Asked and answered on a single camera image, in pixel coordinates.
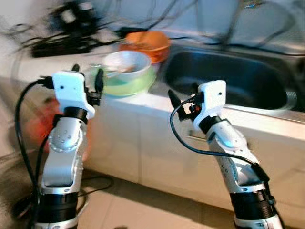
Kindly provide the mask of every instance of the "stainless steel sink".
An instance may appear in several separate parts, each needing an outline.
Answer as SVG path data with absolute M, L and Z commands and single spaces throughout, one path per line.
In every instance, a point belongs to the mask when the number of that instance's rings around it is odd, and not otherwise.
M 169 88 L 185 99 L 197 85 L 225 80 L 226 107 L 260 114 L 304 111 L 301 94 L 288 62 L 277 54 L 254 51 L 219 51 L 174 45 L 168 60 L 160 67 L 152 94 L 167 96 Z

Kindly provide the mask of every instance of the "countertop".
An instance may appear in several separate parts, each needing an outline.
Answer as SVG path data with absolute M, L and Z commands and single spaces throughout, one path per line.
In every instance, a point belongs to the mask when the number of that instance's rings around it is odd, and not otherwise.
M 43 58 L 31 58 L 29 53 L 25 52 L 20 62 L 19 72 L 17 74 L 18 77 L 14 76 L 14 79 L 31 82 L 41 75 L 52 75 L 59 70 L 68 70 L 75 63 L 80 65 L 81 71 L 85 71 L 89 68 L 91 63 L 99 63 L 103 56 L 117 50 L 118 45 L 113 44 L 102 46 L 88 54 Z M 11 68 L 12 66 L 16 68 L 16 62 L 15 54 L 10 54 L 5 58 L 2 58 L 2 61 L 0 62 L 0 77 L 12 78 Z M 153 110 L 155 109 L 168 114 L 173 110 L 169 98 L 150 94 L 147 90 L 128 97 L 103 95 L 101 104 L 119 105 L 121 107 L 126 107 L 126 109 L 134 109 L 138 112 L 148 112 L 150 115 L 154 115 Z M 221 116 L 222 118 L 229 119 L 235 126 L 281 135 L 305 142 L 304 123 L 229 108 L 224 108 Z

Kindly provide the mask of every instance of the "cabinet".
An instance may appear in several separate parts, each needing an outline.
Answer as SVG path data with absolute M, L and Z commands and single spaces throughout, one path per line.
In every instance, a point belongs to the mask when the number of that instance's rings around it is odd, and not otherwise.
M 218 164 L 213 156 L 187 150 L 174 137 L 169 113 L 140 117 L 141 183 L 162 191 L 233 210 Z M 183 139 L 193 147 L 207 150 L 202 133 L 190 132 L 193 124 L 175 120 Z M 271 182 L 285 222 L 305 225 L 305 144 L 288 137 L 237 127 L 249 148 L 261 161 Z
M 138 145 L 137 114 L 103 101 L 92 120 L 92 151 L 85 167 L 137 183 Z
M 169 112 L 103 104 L 93 125 L 93 150 L 86 166 L 161 191 L 232 210 L 213 156 L 182 146 L 169 126 Z M 190 145 L 208 150 L 190 121 L 175 126 Z M 305 142 L 237 127 L 270 176 L 270 188 L 288 225 L 305 225 Z

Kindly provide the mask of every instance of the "black cable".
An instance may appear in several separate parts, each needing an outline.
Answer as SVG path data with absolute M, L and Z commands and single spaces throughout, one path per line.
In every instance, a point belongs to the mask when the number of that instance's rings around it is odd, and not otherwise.
M 161 29 L 167 28 L 169 26 L 171 26 L 182 14 L 184 14 L 186 11 L 188 11 L 193 5 L 195 5 L 197 3 L 198 0 L 194 0 L 191 3 L 189 3 L 188 5 L 184 6 L 184 8 L 182 10 L 179 9 L 179 11 L 173 15 L 172 20 L 165 26 L 161 27 Z
M 122 6 L 122 0 L 116 0 L 116 3 L 115 3 L 115 15 L 119 15 L 120 14 L 120 11 L 121 11 L 121 6 Z
M 160 22 L 162 22 L 164 20 L 164 18 L 168 15 L 169 11 L 173 8 L 173 6 L 178 2 L 178 0 L 173 0 L 168 7 L 165 9 L 165 11 L 163 12 L 163 14 L 161 15 L 161 17 L 159 17 L 159 19 L 154 22 L 153 24 L 151 24 L 150 26 L 148 26 L 146 28 L 146 30 L 150 30 L 151 28 L 155 27 L 157 24 L 159 24 Z
M 42 141 L 42 143 L 41 143 L 41 145 L 39 147 L 39 151 L 38 151 L 38 155 L 37 155 L 37 159 L 36 159 L 36 168 L 35 168 L 35 177 L 36 177 L 36 180 L 38 180 L 38 177 L 39 177 L 43 149 L 44 149 L 44 146 L 46 145 L 46 143 L 48 141 L 48 136 L 49 135 L 45 136 L 45 138 L 43 139 L 43 141 Z
M 24 53 L 25 53 L 25 50 L 21 49 L 20 54 L 19 55 L 18 55 L 18 53 L 16 54 L 16 58 L 14 60 L 12 70 L 10 73 L 10 82 L 15 89 L 14 92 L 16 95 L 19 94 L 21 91 L 20 81 L 19 81 L 18 76 L 19 76 L 21 60 L 24 56 Z M 35 105 L 34 102 L 32 102 L 31 100 L 26 100 L 24 102 L 36 114 L 37 117 L 41 117 L 43 119 L 43 122 L 47 123 L 44 113 L 40 111 L 40 109 Z
M 249 163 L 252 166 L 257 166 L 257 163 L 243 157 L 243 156 L 239 156 L 239 155 L 235 155 L 235 154 L 229 154 L 229 153 L 221 153 L 221 152 L 213 152 L 213 151 L 207 151 L 207 150 L 200 150 L 200 149 L 196 149 L 191 147 L 190 145 L 188 145 L 187 143 L 185 143 L 179 136 L 179 134 L 177 133 L 174 123 L 173 123 L 173 118 L 174 115 L 176 114 L 176 112 L 180 109 L 180 107 L 182 107 L 183 105 L 192 102 L 192 99 L 188 99 L 183 101 L 177 108 L 175 108 L 173 110 L 173 112 L 171 113 L 171 117 L 170 117 L 170 124 L 171 124 L 171 129 L 173 131 L 173 134 L 175 135 L 175 137 L 178 139 L 178 141 L 185 146 L 186 148 L 188 148 L 189 150 L 192 150 L 198 154 L 204 154 L 204 155 L 213 155 L 213 156 L 224 156 L 224 157 L 232 157 L 232 158 L 236 158 L 236 159 L 240 159 L 242 161 L 245 161 L 247 163 Z
M 204 44 L 204 45 L 219 45 L 219 44 L 221 44 L 221 43 L 205 43 L 205 42 L 202 42 L 201 40 L 199 40 L 199 39 L 196 39 L 196 38 L 194 38 L 194 37 L 186 37 L 186 36 L 183 36 L 183 37 L 170 37 L 169 38 L 170 40 L 182 40 L 182 39 L 188 39 L 188 40 L 193 40 L 193 41 L 195 41 L 195 42 L 199 42 L 199 43 L 202 43 L 202 44 Z
M 285 56 L 304 56 L 304 54 L 289 54 L 289 53 L 284 53 L 284 52 L 280 52 L 280 51 L 266 49 L 261 46 L 255 47 L 255 46 L 250 46 L 250 45 L 245 45 L 245 44 L 234 44 L 234 43 L 228 44 L 228 46 L 241 47 L 241 48 L 247 48 L 247 49 L 253 49 L 253 50 L 262 50 L 262 51 L 267 51 L 269 53 L 280 54 L 280 55 L 285 55 Z
M 82 193 L 82 194 L 78 195 L 78 197 L 87 196 L 87 195 L 89 195 L 89 194 L 91 194 L 91 193 L 93 193 L 93 192 L 105 190 L 105 189 L 108 189 L 108 188 L 110 188 L 110 187 L 112 187 L 112 186 L 114 185 L 114 180 L 113 180 L 113 178 L 110 177 L 110 176 L 85 177 L 85 178 L 83 178 L 83 179 L 81 179 L 81 180 L 82 180 L 82 181 L 83 181 L 83 180 L 92 180 L 92 179 L 97 179 L 97 178 L 104 178 L 104 179 L 108 180 L 108 181 L 109 181 L 109 185 L 107 185 L 106 187 L 97 188 L 97 189 L 94 189 L 94 190 L 92 190 L 92 191 Z
M 17 136 L 19 147 L 20 147 L 21 155 L 22 155 L 23 160 L 24 160 L 24 164 L 26 166 L 26 169 L 27 169 L 27 171 L 29 173 L 29 176 L 30 176 L 30 179 L 31 179 L 31 182 L 32 182 L 32 185 L 33 185 L 34 207 L 36 207 L 36 208 L 39 205 L 39 187 L 38 187 L 37 180 L 36 180 L 36 177 L 34 175 L 33 169 L 31 167 L 30 160 L 29 160 L 29 157 L 27 155 L 26 147 L 25 147 L 25 144 L 24 144 L 23 136 L 22 136 L 22 129 L 21 129 L 21 123 L 20 123 L 20 109 L 21 109 L 21 104 L 22 104 L 22 101 L 24 100 L 24 97 L 25 97 L 26 93 L 33 86 L 35 86 L 37 84 L 40 84 L 42 82 L 43 82 L 43 80 L 40 79 L 40 80 L 36 80 L 36 81 L 30 83 L 21 92 L 21 95 L 20 95 L 20 97 L 19 97 L 19 99 L 17 101 L 16 109 L 15 109 L 15 131 L 16 131 L 16 136 Z M 30 220 L 30 223 L 29 223 L 29 228 L 31 228 L 33 226 L 33 223 L 34 223 L 34 218 L 32 217 L 32 219 Z
M 234 34 L 234 29 L 236 27 L 237 21 L 239 19 L 241 12 L 243 11 L 243 9 L 244 9 L 243 1 L 238 1 L 237 9 L 235 10 L 235 12 L 231 18 L 228 32 L 225 34 L 225 36 L 223 36 L 221 38 L 223 47 L 226 47 L 230 43 L 230 40 L 232 39 L 232 36 Z
M 200 34 L 201 37 L 209 38 L 209 39 L 212 39 L 214 41 L 217 41 L 217 43 L 219 43 L 219 41 L 220 41 L 219 37 L 215 37 L 210 34 L 207 34 L 203 29 L 203 25 L 202 25 L 203 17 L 201 14 L 201 9 L 202 9 L 201 0 L 197 0 L 195 2 L 195 4 L 196 4 L 196 21 L 197 21 L 196 23 L 197 23 L 198 33 Z
M 107 15 L 107 13 L 108 13 L 108 11 L 109 11 L 109 8 L 110 8 L 110 6 L 111 6 L 111 4 L 112 4 L 112 0 L 108 0 L 108 1 L 105 3 L 105 5 L 104 5 L 104 7 L 103 7 L 103 10 L 102 10 L 102 16 L 103 16 L 103 18 L 106 17 L 106 15 Z
M 60 38 L 57 38 L 57 39 L 54 39 L 55 37 L 58 37 L 58 36 L 62 36 L 62 35 L 65 35 L 66 33 L 65 32 L 61 32 L 61 33 L 57 33 L 55 35 L 52 35 L 52 36 L 49 36 L 49 37 L 44 37 L 44 38 L 39 38 L 39 37 L 34 37 L 34 38 L 31 38 L 31 39 L 28 39 L 27 41 L 23 42 L 22 43 L 22 47 L 20 47 L 19 49 L 17 49 L 15 52 L 19 52 L 25 48 L 29 48 L 31 46 L 34 46 L 36 44 L 40 44 L 40 43 L 47 43 L 49 41 L 51 42 L 54 42 L 54 41 L 59 41 L 59 40 L 62 40 L 64 38 L 67 38 L 68 36 L 65 36 L 65 37 L 60 37 Z M 32 40 L 38 40 L 40 39 L 39 41 L 36 41 L 36 42 L 33 42 L 31 44 L 26 44 Z
M 148 11 L 146 19 L 151 18 L 153 16 L 154 10 L 156 9 L 157 0 L 151 0 L 151 2 L 152 2 L 152 5 L 151 5 L 151 8 Z
M 34 40 L 40 40 L 41 41 L 41 40 L 43 40 L 43 37 L 32 37 L 32 38 L 22 42 L 21 44 L 25 45 L 26 43 L 29 43 L 30 41 L 34 41 Z
M 118 21 L 118 20 L 106 22 L 106 23 L 104 23 L 104 24 L 102 24 L 102 25 L 99 25 L 99 27 L 98 27 L 97 29 L 100 30 L 100 29 L 104 28 L 104 26 L 109 25 L 109 24 L 112 24 L 112 23 L 116 23 L 117 21 Z

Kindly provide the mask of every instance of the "tile floor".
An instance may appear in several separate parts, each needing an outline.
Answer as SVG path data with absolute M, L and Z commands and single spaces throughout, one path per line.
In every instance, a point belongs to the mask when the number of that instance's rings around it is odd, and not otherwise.
M 102 178 L 83 181 L 85 191 L 105 186 Z M 80 229 L 234 229 L 233 213 L 221 208 L 115 179 L 90 194 Z

